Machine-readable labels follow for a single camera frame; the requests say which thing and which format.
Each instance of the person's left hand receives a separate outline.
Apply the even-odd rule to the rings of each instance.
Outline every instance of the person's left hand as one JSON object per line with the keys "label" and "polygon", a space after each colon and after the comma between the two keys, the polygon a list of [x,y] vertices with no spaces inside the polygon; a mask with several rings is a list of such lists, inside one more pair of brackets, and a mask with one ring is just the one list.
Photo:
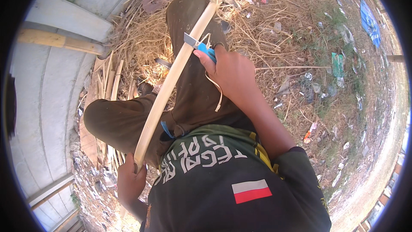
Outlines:
{"label": "person's left hand", "polygon": [[133,153],[126,156],[123,165],[118,169],[117,193],[120,203],[127,208],[139,198],[146,186],[146,161],[138,174],[134,173]]}

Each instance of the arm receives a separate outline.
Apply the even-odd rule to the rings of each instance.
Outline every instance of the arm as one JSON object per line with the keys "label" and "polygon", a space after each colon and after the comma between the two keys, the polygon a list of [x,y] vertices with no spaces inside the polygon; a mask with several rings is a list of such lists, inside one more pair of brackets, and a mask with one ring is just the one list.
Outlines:
{"label": "arm", "polygon": [[123,165],[119,167],[117,191],[120,203],[129,211],[138,222],[146,220],[147,204],[138,198],[146,186],[146,164],[138,174],[134,173],[133,154],[129,153]]}
{"label": "arm", "polygon": [[223,94],[250,118],[270,159],[296,146],[258,88],[252,61],[239,53],[227,52],[221,45],[215,47],[217,64],[199,50],[193,53]]}

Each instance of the brown cloth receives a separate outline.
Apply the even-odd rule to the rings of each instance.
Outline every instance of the brown cloth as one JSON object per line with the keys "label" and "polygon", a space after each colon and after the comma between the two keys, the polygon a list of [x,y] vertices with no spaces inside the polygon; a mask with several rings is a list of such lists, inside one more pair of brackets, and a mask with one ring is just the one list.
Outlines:
{"label": "brown cloth", "polygon": [[[166,22],[175,57],[184,44],[184,32],[190,33],[208,3],[209,0],[173,0],[170,3]],[[211,33],[212,45],[219,42],[228,49],[222,28],[214,19],[202,36],[207,33]],[[222,124],[256,132],[250,119],[225,96],[221,108],[215,112],[220,93],[207,80],[205,68],[194,54],[191,54],[183,69],[176,88],[173,110],[163,112],[160,118],[160,121],[166,122],[173,136],[182,136],[206,124]],[[85,109],[85,126],[90,133],[115,149],[124,153],[134,152],[155,99],[155,94],[149,94],[129,101],[96,100]],[[146,161],[158,167],[162,155],[173,141],[159,122],[147,149]]]}

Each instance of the red and white flag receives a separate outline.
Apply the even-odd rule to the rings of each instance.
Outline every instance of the red and white flag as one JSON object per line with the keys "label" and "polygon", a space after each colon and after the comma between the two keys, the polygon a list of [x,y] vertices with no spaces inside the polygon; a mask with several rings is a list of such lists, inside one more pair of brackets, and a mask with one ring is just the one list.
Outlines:
{"label": "red and white flag", "polygon": [[265,179],[233,184],[232,189],[237,204],[272,195]]}

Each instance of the shirt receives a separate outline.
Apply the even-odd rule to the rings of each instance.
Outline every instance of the shirt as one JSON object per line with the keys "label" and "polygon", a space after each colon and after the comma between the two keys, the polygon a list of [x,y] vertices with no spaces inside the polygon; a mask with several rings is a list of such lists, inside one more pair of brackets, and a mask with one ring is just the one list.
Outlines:
{"label": "shirt", "polygon": [[330,230],[301,147],[270,161],[255,133],[205,125],[173,142],[159,169],[141,231]]}

